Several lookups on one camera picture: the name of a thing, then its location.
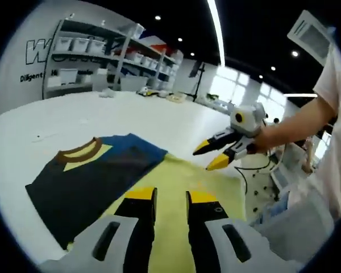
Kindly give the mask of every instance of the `white storage box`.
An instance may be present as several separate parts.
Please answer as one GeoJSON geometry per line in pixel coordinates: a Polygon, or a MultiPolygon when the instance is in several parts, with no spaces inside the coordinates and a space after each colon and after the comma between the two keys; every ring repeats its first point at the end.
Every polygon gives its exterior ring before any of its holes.
{"type": "Polygon", "coordinates": [[[150,69],[157,69],[157,65],[158,65],[158,61],[152,59],[150,65],[149,65],[149,68],[150,69]]]}
{"type": "Polygon", "coordinates": [[[132,38],[133,39],[140,38],[141,34],[144,31],[144,27],[141,24],[134,24],[134,23],[127,24],[125,26],[118,27],[118,30],[127,35],[129,31],[131,31],[133,28],[135,29],[135,31],[134,31],[132,38]]]}
{"type": "Polygon", "coordinates": [[[106,42],[91,40],[89,44],[89,53],[102,54],[106,42]]]}
{"type": "Polygon", "coordinates": [[[167,65],[164,65],[163,67],[162,67],[162,69],[163,69],[163,73],[165,73],[165,74],[169,74],[169,72],[171,71],[171,68],[169,67],[169,66],[167,66],[167,65]]]}
{"type": "Polygon", "coordinates": [[[91,82],[91,75],[82,75],[81,83],[88,84],[91,82]]]}
{"type": "Polygon", "coordinates": [[[156,80],[153,80],[153,82],[152,82],[152,87],[154,90],[159,90],[161,85],[162,85],[161,80],[156,79],[156,80]]]}
{"type": "Polygon", "coordinates": [[[170,82],[162,81],[159,86],[159,90],[170,90],[171,87],[172,87],[172,84],[170,82]]]}
{"type": "Polygon", "coordinates": [[[75,38],[73,41],[72,51],[74,52],[86,52],[90,39],[75,38]]]}
{"type": "Polygon", "coordinates": [[[143,58],[142,58],[142,61],[140,62],[143,66],[145,66],[145,67],[149,67],[150,66],[150,64],[151,64],[151,62],[152,62],[152,59],[151,58],[149,58],[149,57],[147,57],[147,56],[144,56],[143,58]]]}
{"type": "Polygon", "coordinates": [[[172,70],[177,71],[179,69],[179,67],[180,66],[178,64],[173,64],[172,65],[172,70]]]}
{"type": "Polygon", "coordinates": [[[53,76],[48,78],[47,87],[61,86],[62,81],[60,76],[53,76]]]}
{"type": "Polygon", "coordinates": [[[60,69],[59,76],[62,84],[74,84],[76,82],[78,69],[60,69]]]}
{"type": "Polygon", "coordinates": [[[120,87],[121,91],[139,91],[141,88],[147,85],[148,78],[147,77],[138,77],[138,76],[126,76],[121,78],[120,87]]]}
{"type": "Polygon", "coordinates": [[[128,60],[131,60],[131,61],[134,61],[135,63],[140,64],[140,62],[142,61],[143,55],[138,52],[133,51],[131,53],[126,54],[126,58],[128,60]]]}
{"type": "Polygon", "coordinates": [[[73,38],[69,37],[58,37],[55,51],[69,51],[72,40],[73,38]]]}

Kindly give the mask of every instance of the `plastic bin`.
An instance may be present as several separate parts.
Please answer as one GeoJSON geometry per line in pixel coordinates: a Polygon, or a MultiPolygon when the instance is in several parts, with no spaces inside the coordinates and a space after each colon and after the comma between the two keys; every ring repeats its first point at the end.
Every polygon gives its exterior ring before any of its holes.
{"type": "Polygon", "coordinates": [[[74,84],[76,82],[78,69],[60,69],[59,76],[62,84],[74,84]]]}
{"type": "Polygon", "coordinates": [[[75,52],[86,52],[89,45],[90,39],[86,38],[75,38],[73,41],[72,51],[75,52]]]}
{"type": "Polygon", "coordinates": [[[91,40],[89,44],[89,53],[94,53],[94,54],[102,54],[102,50],[105,46],[106,42],[102,41],[96,41],[96,40],[91,40]]]}
{"type": "Polygon", "coordinates": [[[133,51],[131,53],[126,54],[126,58],[128,60],[131,60],[135,63],[140,64],[140,62],[142,61],[143,55],[138,52],[133,51]]]}
{"type": "Polygon", "coordinates": [[[169,74],[169,71],[171,70],[171,68],[165,64],[162,65],[161,67],[161,72],[165,73],[165,74],[169,74]]]}
{"type": "Polygon", "coordinates": [[[154,90],[160,90],[161,85],[162,85],[162,81],[159,79],[152,80],[151,82],[151,87],[154,90]]]}
{"type": "Polygon", "coordinates": [[[152,59],[150,65],[149,65],[149,68],[150,69],[157,69],[157,65],[158,65],[158,61],[152,59]]]}
{"type": "Polygon", "coordinates": [[[144,31],[144,27],[141,24],[134,24],[134,23],[127,24],[125,26],[118,27],[118,30],[127,35],[129,31],[131,31],[133,28],[135,29],[135,31],[134,31],[132,38],[133,39],[140,38],[141,34],[144,31]]]}
{"type": "Polygon", "coordinates": [[[69,51],[70,44],[73,38],[58,37],[55,50],[56,51],[69,51]]]}
{"type": "Polygon", "coordinates": [[[126,76],[120,80],[121,91],[139,91],[147,85],[147,81],[147,77],[126,76]]]}
{"type": "Polygon", "coordinates": [[[151,58],[144,56],[140,63],[145,67],[149,67],[151,62],[152,62],[151,58]]]}
{"type": "Polygon", "coordinates": [[[48,78],[47,87],[61,86],[62,81],[60,76],[52,76],[48,78]]]}

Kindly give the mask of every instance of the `human hand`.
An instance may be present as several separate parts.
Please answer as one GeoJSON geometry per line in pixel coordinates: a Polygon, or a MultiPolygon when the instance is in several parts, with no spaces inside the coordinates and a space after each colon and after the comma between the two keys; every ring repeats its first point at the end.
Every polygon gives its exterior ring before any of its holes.
{"type": "Polygon", "coordinates": [[[248,154],[264,154],[274,145],[275,139],[272,136],[272,126],[262,127],[259,134],[254,137],[254,142],[247,147],[248,154]]]}

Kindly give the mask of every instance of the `ceiling light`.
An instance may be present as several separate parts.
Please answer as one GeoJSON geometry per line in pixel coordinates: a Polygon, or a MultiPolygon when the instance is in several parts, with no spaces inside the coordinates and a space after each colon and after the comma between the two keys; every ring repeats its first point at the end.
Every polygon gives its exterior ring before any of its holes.
{"type": "Polygon", "coordinates": [[[218,12],[217,12],[217,8],[216,8],[215,0],[207,0],[207,3],[209,4],[212,20],[214,21],[214,27],[215,27],[215,31],[216,31],[218,51],[220,54],[221,66],[224,67],[225,66],[225,52],[223,49],[221,24],[220,24],[220,19],[218,17],[218,12]]]}
{"type": "Polygon", "coordinates": [[[296,94],[296,93],[292,93],[292,94],[284,94],[285,97],[287,98],[317,98],[317,94],[311,94],[311,93],[301,93],[301,94],[296,94]]]}

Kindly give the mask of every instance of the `t-shirt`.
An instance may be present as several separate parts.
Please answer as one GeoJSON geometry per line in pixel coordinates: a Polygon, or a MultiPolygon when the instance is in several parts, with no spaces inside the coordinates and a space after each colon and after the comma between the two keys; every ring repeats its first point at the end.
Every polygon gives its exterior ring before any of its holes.
{"type": "Polygon", "coordinates": [[[314,187],[325,198],[332,217],[337,220],[341,217],[341,53],[334,46],[330,47],[314,91],[335,110],[338,119],[319,168],[307,183],[299,183],[297,189],[290,192],[289,205],[298,202],[310,187],[314,187]]]}
{"type": "Polygon", "coordinates": [[[167,152],[135,135],[93,138],[60,151],[26,190],[63,249],[167,152]]]}

